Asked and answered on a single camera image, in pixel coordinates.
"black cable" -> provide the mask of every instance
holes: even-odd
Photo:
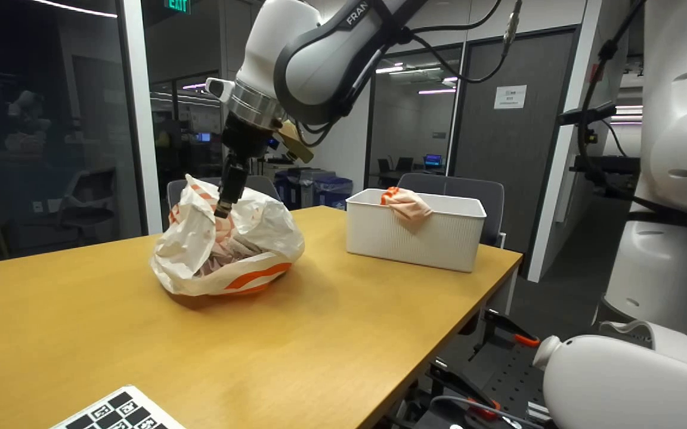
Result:
[[[606,69],[606,62],[613,58],[616,50],[618,50],[618,39],[624,35],[624,30],[629,29],[631,19],[639,13],[639,8],[647,5],[647,0],[639,0],[631,11],[624,16],[619,30],[607,38],[603,44],[601,44],[601,62],[595,64],[595,69],[591,70],[588,76],[588,83],[587,83],[587,92],[583,92],[583,99],[582,99],[582,113],[588,111],[588,101],[591,101],[591,95],[603,76],[603,69]],[[583,157],[583,167],[591,170],[591,178],[598,182],[598,185],[606,185],[607,191],[618,193],[618,195],[624,195],[629,197],[631,203],[636,204],[643,204],[647,209],[653,209],[653,212],[675,212],[670,207],[663,207],[653,200],[647,200],[647,197],[639,197],[639,195],[631,195],[626,191],[619,191],[616,188],[613,182],[607,182],[606,173],[591,161],[591,157],[587,154],[587,120],[577,120],[577,148],[580,148],[580,154]]]
[[[301,139],[304,148],[317,148],[317,144],[327,137],[327,134],[334,129],[334,124],[335,124],[335,120],[323,124],[323,129],[320,129],[317,139],[308,143],[304,136],[302,136],[302,130],[308,129],[308,124],[296,120],[297,139]]]
[[[431,33],[431,30],[473,30],[473,29],[478,29],[484,26],[492,13],[500,7],[504,0],[496,0],[492,5],[492,8],[478,19],[478,20],[473,20],[473,24],[464,24],[464,26],[419,26],[419,29],[412,29],[412,33]]]
[[[320,129],[315,129],[315,125],[310,125],[310,124],[304,124],[304,120],[301,120],[301,125],[302,125],[308,134],[321,134],[321,130],[327,129],[327,124],[321,124]]]
[[[504,51],[500,51],[498,62],[494,64],[494,69],[492,69],[489,73],[475,78],[475,76],[464,76],[464,73],[461,73],[457,69],[453,69],[453,67],[438,55],[438,50],[437,50],[434,44],[430,44],[424,38],[419,38],[419,35],[412,33],[412,39],[416,39],[430,55],[434,55],[437,62],[438,62],[447,73],[453,73],[453,76],[457,76],[461,80],[473,83],[473,85],[475,85],[475,83],[484,83],[484,80],[489,80],[496,70],[500,70],[500,67],[505,64],[508,50],[509,50],[509,43],[505,39]]]
[[[613,124],[606,120],[606,119],[601,119],[601,120],[603,120],[603,125],[610,130],[610,136],[613,136],[613,144],[619,149],[623,157],[626,157],[626,151],[624,151],[624,148],[623,148],[623,143],[619,143],[619,137],[616,136]]]
[[[500,67],[504,67],[505,58],[508,58],[508,51],[509,51],[509,44],[512,44],[512,38],[514,38],[514,29],[517,29],[520,5],[523,5],[523,0],[514,0],[512,11],[509,11],[509,20],[508,20],[508,30],[505,30],[505,35],[504,35],[504,51],[500,51],[498,62],[492,67],[489,73],[484,73],[484,76],[478,76],[478,78],[464,76],[464,73],[461,73],[457,69],[453,69],[453,67],[438,55],[438,50],[437,50],[431,43],[427,43],[424,38],[419,38],[414,30],[406,29],[406,38],[408,38],[408,39],[416,39],[430,55],[437,57],[437,62],[438,62],[447,73],[457,76],[461,80],[464,80],[464,83],[484,83],[484,80],[489,80],[494,73],[498,73]]]

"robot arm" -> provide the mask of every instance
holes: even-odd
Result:
[[[351,0],[320,26],[301,0],[267,0],[251,29],[246,62],[229,95],[229,148],[216,216],[227,216],[285,113],[304,125],[334,125],[365,87],[381,51],[401,39],[424,0]]]
[[[607,335],[545,337],[535,358],[558,425],[687,425],[687,335],[642,323],[653,350]]]

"white box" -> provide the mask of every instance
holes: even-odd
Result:
[[[381,204],[381,195],[381,188],[365,188],[345,200],[348,252],[473,272],[486,218],[478,200],[419,193],[431,216],[409,231]]]

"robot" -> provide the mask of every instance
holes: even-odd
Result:
[[[301,0],[267,0],[229,83],[229,159],[216,216],[241,197],[248,159],[284,119],[317,139],[345,116],[424,0],[348,0],[320,26]],[[647,5],[643,173],[606,303],[650,335],[642,347],[607,335],[545,337],[535,365],[556,425],[687,425],[687,2]]]

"plastic bag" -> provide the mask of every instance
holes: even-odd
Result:
[[[235,294],[267,285],[291,268],[302,252],[302,235],[291,212],[252,188],[214,216],[218,188],[186,175],[171,225],[155,242],[149,265],[174,294]]]

